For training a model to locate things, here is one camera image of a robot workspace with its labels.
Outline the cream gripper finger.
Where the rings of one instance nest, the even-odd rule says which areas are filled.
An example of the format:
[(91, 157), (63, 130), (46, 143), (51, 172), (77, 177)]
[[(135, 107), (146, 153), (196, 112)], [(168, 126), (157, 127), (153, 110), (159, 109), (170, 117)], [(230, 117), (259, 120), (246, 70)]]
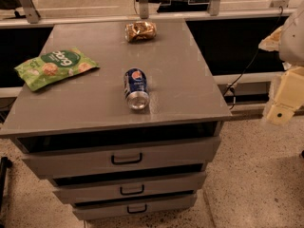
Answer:
[(275, 79), (265, 119), (271, 124), (284, 125), (303, 105), (304, 67), (296, 66)]

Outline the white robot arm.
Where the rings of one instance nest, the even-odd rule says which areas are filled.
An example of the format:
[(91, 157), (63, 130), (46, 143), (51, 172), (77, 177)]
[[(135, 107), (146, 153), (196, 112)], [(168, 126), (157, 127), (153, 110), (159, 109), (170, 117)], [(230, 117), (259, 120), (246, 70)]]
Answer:
[(258, 47), (277, 51), (286, 71), (271, 82), (264, 121), (286, 124), (304, 105), (304, 10), (299, 6), (284, 25), (262, 39)]

